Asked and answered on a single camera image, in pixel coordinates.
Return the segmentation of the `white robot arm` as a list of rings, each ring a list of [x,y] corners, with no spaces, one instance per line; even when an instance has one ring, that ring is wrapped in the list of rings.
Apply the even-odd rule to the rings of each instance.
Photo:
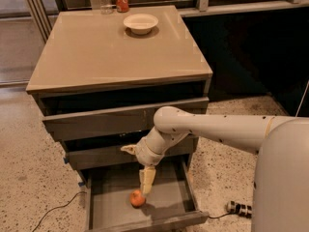
[[[151,131],[122,148],[144,166],[142,193],[151,192],[165,152],[190,134],[258,155],[252,232],[309,232],[308,118],[203,115],[163,106],[154,114]]]

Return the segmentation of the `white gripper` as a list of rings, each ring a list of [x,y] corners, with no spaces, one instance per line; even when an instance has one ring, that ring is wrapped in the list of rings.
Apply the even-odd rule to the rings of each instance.
[[[156,170],[154,166],[159,164],[163,159],[163,155],[153,152],[148,147],[145,139],[141,139],[137,144],[122,146],[121,151],[135,156],[140,164],[146,166],[139,171],[139,180],[142,194],[148,195],[155,180]]]

